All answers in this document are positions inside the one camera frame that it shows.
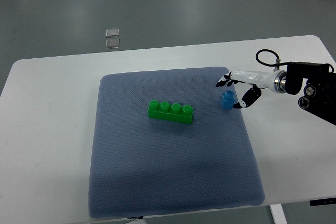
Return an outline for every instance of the concrete floor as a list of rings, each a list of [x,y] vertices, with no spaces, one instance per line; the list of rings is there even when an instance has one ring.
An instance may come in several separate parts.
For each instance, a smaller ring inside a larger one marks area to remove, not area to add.
[[[336,0],[0,0],[0,92],[16,60],[105,52],[105,30],[114,27],[113,50],[316,35],[336,59],[335,10]],[[283,208],[288,223],[336,219],[335,205]],[[148,222],[273,223],[268,207]]]

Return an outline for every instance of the robotic hand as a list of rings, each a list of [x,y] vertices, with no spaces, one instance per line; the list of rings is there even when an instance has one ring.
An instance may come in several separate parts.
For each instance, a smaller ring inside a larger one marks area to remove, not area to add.
[[[270,52],[277,59],[275,64],[267,64],[259,60],[261,52]],[[261,96],[261,89],[269,88],[275,93],[298,94],[303,79],[307,79],[304,96],[299,99],[300,108],[336,125],[336,73],[330,64],[308,62],[280,63],[279,56],[272,50],[262,49],[257,52],[256,60],[269,67],[275,67],[271,73],[258,71],[232,71],[224,75],[217,82],[216,87],[239,82],[252,85],[242,99],[233,105],[241,109],[251,106]],[[280,70],[280,66],[287,66],[287,71]]]

